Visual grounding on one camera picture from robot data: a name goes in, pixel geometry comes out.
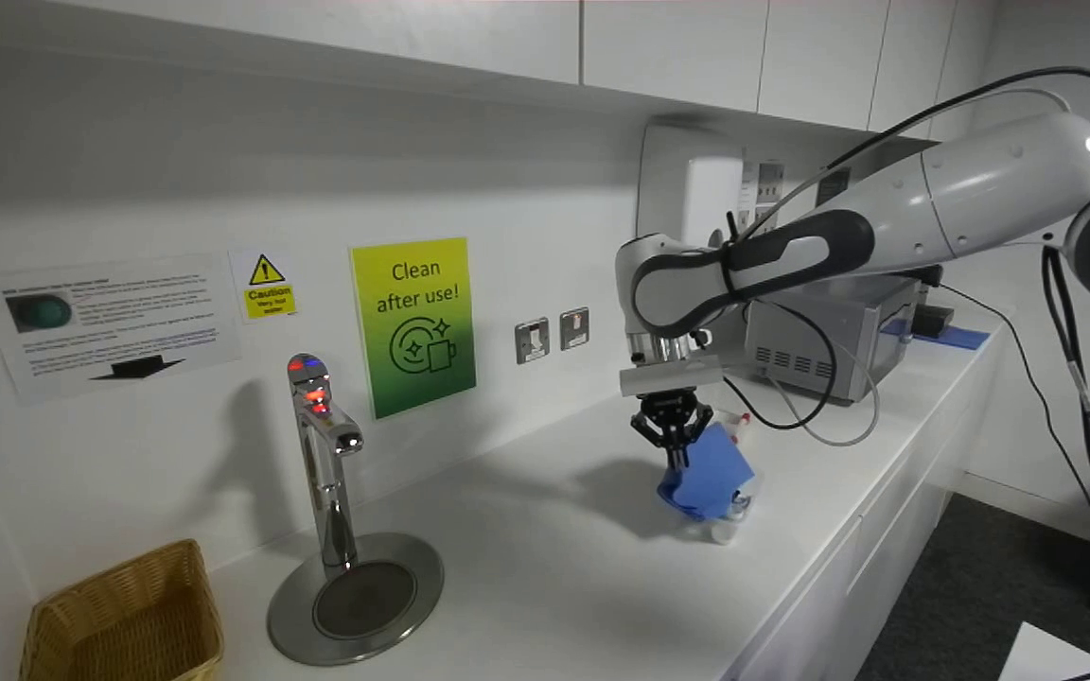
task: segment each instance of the wall cabinet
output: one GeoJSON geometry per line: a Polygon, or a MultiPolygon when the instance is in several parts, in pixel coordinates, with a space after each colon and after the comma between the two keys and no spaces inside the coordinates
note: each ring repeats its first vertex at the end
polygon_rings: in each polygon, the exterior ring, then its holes
{"type": "Polygon", "coordinates": [[[239,29],[580,83],[580,0],[55,0],[72,9],[239,29]]]}
{"type": "Polygon", "coordinates": [[[584,83],[758,110],[767,0],[586,0],[584,83]]]}
{"type": "Polygon", "coordinates": [[[760,112],[865,127],[888,0],[771,0],[760,112]]]}
{"type": "MultiPolygon", "coordinates": [[[[483,71],[528,74],[836,127],[888,127],[971,88],[996,14],[996,0],[45,5],[277,39],[277,44],[455,66],[474,69],[477,78],[483,71]]],[[[916,135],[959,135],[961,125],[959,110],[921,125],[916,135]]]]}
{"type": "Polygon", "coordinates": [[[888,127],[940,103],[948,53],[952,0],[893,0],[882,39],[870,127],[888,127]]]}

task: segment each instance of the warning sign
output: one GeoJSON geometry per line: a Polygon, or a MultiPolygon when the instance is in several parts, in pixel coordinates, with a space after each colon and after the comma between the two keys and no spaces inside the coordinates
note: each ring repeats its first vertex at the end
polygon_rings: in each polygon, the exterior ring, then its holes
{"type": "Polygon", "coordinates": [[[296,316],[296,291],[263,255],[250,269],[247,316],[296,316]]]}

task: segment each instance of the drip tray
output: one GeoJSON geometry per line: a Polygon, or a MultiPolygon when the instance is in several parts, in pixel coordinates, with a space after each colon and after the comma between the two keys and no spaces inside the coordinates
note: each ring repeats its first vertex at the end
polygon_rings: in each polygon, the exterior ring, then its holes
{"type": "Polygon", "coordinates": [[[410,639],[434,610],[441,565],[403,532],[357,540],[361,565],[324,572],[316,557],[296,569],[272,599],[268,637],[301,665],[347,665],[410,639]]]}

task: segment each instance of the wicker basket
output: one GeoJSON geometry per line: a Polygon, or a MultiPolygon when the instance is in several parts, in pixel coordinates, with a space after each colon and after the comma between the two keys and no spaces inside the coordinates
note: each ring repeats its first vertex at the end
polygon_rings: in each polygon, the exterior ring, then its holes
{"type": "Polygon", "coordinates": [[[215,681],[221,622],[198,540],[118,565],[34,605],[21,681],[215,681]]]}

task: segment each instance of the green sign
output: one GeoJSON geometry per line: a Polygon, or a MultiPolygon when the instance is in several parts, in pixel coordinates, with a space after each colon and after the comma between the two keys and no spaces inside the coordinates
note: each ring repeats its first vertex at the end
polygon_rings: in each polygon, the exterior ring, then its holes
{"type": "Polygon", "coordinates": [[[467,238],[352,248],[373,416],[477,385],[467,238]]]}

